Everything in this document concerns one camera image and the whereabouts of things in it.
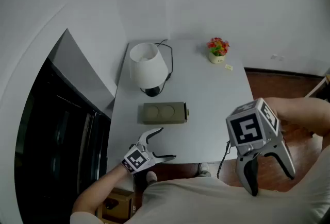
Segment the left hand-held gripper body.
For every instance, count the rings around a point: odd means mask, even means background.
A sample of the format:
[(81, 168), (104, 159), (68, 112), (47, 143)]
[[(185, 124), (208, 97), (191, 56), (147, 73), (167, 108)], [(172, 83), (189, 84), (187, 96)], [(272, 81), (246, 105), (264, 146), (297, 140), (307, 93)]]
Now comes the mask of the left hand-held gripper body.
[(130, 173), (136, 174), (156, 165), (154, 155), (148, 150), (148, 138), (131, 144), (121, 164)]

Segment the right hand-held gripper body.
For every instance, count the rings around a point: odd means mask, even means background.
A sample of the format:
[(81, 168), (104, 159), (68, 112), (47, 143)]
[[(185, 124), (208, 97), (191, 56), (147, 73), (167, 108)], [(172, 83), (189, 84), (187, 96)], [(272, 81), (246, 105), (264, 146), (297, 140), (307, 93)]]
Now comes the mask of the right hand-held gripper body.
[(284, 156), (279, 119), (263, 98), (238, 106), (226, 118), (226, 124), (237, 158), (253, 156), (256, 152)]

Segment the olive drawer box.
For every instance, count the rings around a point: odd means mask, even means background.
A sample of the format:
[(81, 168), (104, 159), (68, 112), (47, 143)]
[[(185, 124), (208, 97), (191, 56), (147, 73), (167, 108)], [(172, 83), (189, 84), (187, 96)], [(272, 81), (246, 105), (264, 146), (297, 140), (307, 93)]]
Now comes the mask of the olive drawer box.
[(184, 124), (188, 116), (185, 102), (152, 102), (138, 107), (137, 121), (145, 125)]

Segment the person's left forearm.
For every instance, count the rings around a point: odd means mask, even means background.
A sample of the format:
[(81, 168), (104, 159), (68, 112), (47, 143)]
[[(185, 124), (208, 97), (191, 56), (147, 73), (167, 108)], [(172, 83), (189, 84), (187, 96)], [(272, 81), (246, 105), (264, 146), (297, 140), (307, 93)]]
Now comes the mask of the person's left forearm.
[(122, 164), (118, 164), (79, 195), (73, 205), (72, 213), (87, 212), (94, 214), (116, 184), (127, 175), (130, 175), (128, 170)]

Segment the person's right forearm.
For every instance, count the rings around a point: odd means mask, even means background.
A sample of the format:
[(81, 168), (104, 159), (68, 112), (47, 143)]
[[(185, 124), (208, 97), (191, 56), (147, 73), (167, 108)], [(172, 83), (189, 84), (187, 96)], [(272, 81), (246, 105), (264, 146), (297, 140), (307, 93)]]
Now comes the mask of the person's right forearm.
[(280, 119), (323, 137), (322, 149), (330, 146), (330, 103), (318, 98), (265, 98)]

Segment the person's left shoe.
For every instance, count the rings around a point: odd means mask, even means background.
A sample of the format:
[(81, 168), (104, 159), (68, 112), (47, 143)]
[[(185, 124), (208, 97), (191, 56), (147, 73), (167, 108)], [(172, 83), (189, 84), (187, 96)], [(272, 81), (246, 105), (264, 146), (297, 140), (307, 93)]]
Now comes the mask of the person's left shoe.
[(146, 174), (147, 184), (152, 184), (158, 181), (157, 175), (153, 171), (148, 171)]

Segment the person's shoe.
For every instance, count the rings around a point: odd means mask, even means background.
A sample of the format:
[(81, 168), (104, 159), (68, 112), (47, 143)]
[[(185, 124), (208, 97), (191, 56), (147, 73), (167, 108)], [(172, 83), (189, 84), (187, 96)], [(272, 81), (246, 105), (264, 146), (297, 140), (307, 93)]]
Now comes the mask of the person's shoe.
[(198, 177), (211, 177), (208, 163), (199, 163)]
[(152, 184), (158, 181), (157, 175), (153, 171), (148, 171), (146, 174), (147, 184)]

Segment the person's right shoe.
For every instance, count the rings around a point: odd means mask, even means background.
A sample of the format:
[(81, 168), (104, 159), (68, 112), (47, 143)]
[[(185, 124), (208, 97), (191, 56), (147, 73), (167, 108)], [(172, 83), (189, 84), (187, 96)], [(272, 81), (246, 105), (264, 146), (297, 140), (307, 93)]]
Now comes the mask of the person's right shoe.
[(211, 177), (208, 163), (199, 163), (198, 177)]

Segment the yellow wooden floor box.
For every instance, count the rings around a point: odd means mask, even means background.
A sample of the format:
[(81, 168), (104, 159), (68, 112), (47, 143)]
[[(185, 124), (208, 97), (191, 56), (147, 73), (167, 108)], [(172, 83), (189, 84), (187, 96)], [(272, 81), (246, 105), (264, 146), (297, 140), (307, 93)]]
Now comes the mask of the yellow wooden floor box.
[(98, 207), (96, 216), (106, 224), (123, 224), (133, 214), (134, 192), (114, 188)]

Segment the person's white shirt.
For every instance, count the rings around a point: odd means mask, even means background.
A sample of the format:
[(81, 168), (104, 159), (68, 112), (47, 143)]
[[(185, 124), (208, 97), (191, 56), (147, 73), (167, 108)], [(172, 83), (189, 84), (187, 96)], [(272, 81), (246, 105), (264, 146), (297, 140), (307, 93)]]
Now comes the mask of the person's white shirt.
[(291, 190), (253, 197), (211, 177), (148, 184), (126, 224), (330, 224), (330, 146)]

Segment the white table lamp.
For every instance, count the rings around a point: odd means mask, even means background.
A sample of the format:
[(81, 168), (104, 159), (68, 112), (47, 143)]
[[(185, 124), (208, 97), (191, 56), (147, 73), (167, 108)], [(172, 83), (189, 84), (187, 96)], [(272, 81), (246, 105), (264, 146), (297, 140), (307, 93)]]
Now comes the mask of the white table lamp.
[(168, 67), (153, 43), (140, 43), (129, 52), (130, 78), (149, 97), (160, 93), (169, 74)]

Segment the black glass cabinet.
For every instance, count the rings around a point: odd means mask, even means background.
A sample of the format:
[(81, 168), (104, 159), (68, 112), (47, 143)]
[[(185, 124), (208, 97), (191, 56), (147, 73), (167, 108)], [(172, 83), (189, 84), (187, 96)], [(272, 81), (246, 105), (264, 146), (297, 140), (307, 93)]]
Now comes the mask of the black glass cabinet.
[(111, 120), (46, 60), (29, 92), (14, 158), (23, 224), (69, 224), (77, 197), (106, 171)]

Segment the potted red flower plant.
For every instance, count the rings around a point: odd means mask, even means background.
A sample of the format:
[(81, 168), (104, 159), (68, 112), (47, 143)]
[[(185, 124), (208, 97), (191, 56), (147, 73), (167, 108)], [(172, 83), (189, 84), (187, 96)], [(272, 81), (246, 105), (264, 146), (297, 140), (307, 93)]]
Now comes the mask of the potted red flower plant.
[(210, 39), (207, 47), (209, 49), (209, 61), (213, 64), (218, 64), (224, 61), (230, 45), (228, 41), (215, 37)]

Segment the wooden table with black frame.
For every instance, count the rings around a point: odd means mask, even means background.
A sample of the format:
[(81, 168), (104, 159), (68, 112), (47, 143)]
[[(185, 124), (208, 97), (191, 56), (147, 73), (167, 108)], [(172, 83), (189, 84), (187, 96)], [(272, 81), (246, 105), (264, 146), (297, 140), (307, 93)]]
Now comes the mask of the wooden table with black frame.
[(326, 74), (321, 82), (317, 84), (305, 97), (319, 98), (330, 102), (330, 74)]

